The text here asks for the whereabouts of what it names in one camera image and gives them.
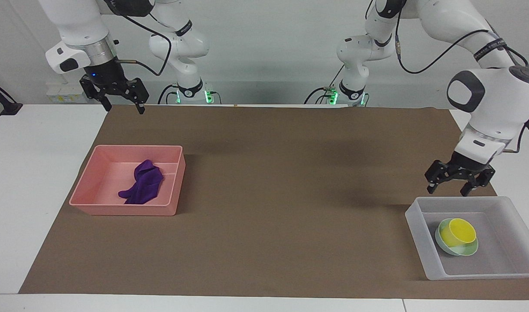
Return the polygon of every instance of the green bowl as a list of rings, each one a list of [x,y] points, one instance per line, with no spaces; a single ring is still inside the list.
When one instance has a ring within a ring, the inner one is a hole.
[[[436,229],[436,243],[441,247],[443,251],[446,253],[453,255],[453,256],[471,256],[478,251],[478,239],[474,240],[472,243],[456,246],[456,247],[449,247],[445,244],[443,239],[441,239],[441,235],[439,235],[439,232],[442,231],[447,225],[449,225],[450,221],[452,219],[445,219],[444,221],[441,221],[439,223],[438,228]]]

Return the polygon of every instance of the pink plastic tray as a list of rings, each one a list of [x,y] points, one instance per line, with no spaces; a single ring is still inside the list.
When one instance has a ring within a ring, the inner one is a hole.
[[[126,205],[118,192],[134,183],[133,170],[144,160],[161,169],[159,195],[143,205]],[[90,215],[175,215],[185,160],[181,146],[108,146],[93,150],[70,205]]]

